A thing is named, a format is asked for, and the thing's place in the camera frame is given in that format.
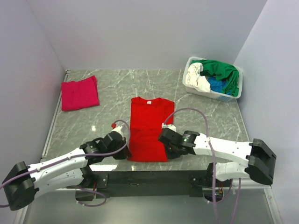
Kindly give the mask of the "red t-shirt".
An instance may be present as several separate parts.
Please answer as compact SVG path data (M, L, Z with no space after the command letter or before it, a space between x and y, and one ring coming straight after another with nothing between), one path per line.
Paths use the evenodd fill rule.
M175 103L164 98L131 99L130 161L167 162L164 145L158 141L162 124L174 112Z

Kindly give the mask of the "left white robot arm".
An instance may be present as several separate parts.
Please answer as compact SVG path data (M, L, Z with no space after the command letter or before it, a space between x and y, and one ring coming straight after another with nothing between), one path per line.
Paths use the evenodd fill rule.
M7 198L7 207L15 211L26 207L45 193L59 188L92 185L94 176L90 165L112 156L116 160L126 158L127 141L122 134L112 131L105 137L83 143L73 151L37 164L15 164L1 189Z

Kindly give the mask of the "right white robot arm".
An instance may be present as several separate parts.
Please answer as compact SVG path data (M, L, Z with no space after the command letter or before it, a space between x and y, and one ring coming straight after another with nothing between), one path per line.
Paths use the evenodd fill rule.
M272 185L276 155L261 139L238 142L207 137L203 133L185 131L179 134L164 128L158 137L168 155L210 155L227 160L211 165L205 174L210 186L229 179L249 178L262 185Z

